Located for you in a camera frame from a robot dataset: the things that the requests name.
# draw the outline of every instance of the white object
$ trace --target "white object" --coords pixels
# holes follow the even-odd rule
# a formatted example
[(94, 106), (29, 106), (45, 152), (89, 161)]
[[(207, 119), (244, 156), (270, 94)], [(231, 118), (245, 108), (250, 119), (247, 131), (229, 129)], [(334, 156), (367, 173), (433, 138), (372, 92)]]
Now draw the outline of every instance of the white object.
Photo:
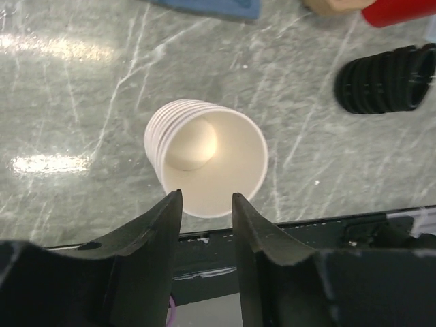
[(146, 155), (164, 191), (181, 189), (183, 211), (201, 218), (232, 212), (232, 194), (248, 200), (268, 169), (268, 148), (247, 116), (217, 104), (177, 100), (151, 117)]
[(436, 43), (436, 16), (430, 17), (425, 33), (425, 39), (429, 42)]

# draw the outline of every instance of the pink wire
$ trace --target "pink wire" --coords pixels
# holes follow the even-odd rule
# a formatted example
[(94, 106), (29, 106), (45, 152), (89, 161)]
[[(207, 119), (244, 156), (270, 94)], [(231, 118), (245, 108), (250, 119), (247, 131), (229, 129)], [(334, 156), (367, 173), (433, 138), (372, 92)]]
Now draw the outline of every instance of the pink wire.
[(176, 319), (176, 303), (172, 296), (170, 296), (170, 317), (168, 318), (168, 321), (166, 322), (166, 327), (171, 327), (172, 323)]

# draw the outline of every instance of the blue cloth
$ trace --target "blue cloth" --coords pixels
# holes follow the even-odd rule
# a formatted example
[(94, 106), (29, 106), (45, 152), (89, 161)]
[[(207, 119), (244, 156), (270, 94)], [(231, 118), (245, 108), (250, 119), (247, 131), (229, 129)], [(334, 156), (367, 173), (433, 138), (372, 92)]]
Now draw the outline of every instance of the blue cloth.
[(223, 14), (239, 18), (257, 19), (260, 15), (260, 0), (149, 0), (170, 7), (201, 12)]

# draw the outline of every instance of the gray marble surface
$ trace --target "gray marble surface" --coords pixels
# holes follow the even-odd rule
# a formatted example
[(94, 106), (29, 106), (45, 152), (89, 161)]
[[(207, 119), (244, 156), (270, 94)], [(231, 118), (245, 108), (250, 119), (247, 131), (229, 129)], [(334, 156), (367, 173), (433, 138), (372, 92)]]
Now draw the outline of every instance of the gray marble surface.
[[(235, 108), (262, 128), (272, 221), (436, 203), (436, 94), (416, 112), (352, 116), (333, 99), (342, 64), (423, 44), (426, 20), (374, 29), (263, 1), (242, 23), (139, 0), (0, 0), (0, 238), (95, 238), (164, 193), (143, 133), (174, 99)], [(184, 217), (182, 231), (231, 226)]]

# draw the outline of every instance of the stack of black cups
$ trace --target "stack of black cups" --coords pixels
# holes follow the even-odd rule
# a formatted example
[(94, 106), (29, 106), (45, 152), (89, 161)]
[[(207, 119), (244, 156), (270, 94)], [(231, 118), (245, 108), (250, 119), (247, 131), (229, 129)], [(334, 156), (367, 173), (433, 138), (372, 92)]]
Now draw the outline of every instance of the stack of black cups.
[(352, 114), (413, 111), (425, 98), (436, 69), (436, 44), (398, 48), (345, 65), (334, 94)]

